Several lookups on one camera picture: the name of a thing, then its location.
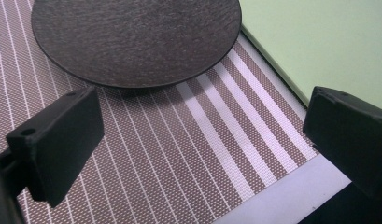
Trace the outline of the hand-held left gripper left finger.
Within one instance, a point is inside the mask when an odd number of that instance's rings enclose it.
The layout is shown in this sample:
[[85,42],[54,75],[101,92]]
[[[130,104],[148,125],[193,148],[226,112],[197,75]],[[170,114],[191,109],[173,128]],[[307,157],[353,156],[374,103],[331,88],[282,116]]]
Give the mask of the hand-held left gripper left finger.
[[9,192],[56,207],[104,136],[97,90],[72,91],[7,135]]

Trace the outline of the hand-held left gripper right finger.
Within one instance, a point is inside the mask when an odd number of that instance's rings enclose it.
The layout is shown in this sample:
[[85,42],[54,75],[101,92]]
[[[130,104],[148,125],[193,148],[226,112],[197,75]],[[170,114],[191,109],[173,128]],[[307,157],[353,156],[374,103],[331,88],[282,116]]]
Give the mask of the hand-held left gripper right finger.
[[303,133],[363,193],[382,200],[382,109],[343,91],[315,87]]

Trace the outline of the light green board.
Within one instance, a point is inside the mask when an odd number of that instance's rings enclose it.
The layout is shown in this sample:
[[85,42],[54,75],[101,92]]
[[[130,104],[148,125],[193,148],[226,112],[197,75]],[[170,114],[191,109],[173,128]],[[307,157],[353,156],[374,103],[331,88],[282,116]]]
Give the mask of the light green board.
[[239,0],[243,31],[308,104],[316,86],[382,109],[382,0]]

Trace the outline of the brown striped woven placemat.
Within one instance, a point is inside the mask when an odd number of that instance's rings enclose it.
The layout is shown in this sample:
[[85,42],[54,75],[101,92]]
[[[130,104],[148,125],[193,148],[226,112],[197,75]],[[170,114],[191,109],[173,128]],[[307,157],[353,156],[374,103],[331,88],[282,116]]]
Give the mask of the brown striped woven placemat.
[[[0,151],[7,134],[83,87],[31,30],[34,0],[0,0]],[[99,90],[105,135],[56,207],[19,196],[28,224],[212,224],[315,156],[304,110],[239,37],[199,77],[157,91]]]

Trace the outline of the dark round slate plate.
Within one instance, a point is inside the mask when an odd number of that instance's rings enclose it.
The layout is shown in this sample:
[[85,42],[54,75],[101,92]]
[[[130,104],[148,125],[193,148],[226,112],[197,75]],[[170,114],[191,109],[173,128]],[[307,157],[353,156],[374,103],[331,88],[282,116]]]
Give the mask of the dark round slate plate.
[[35,0],[35,40],[65,72],[94,84],[154,88],[198,76],[240,33],[239,0]]

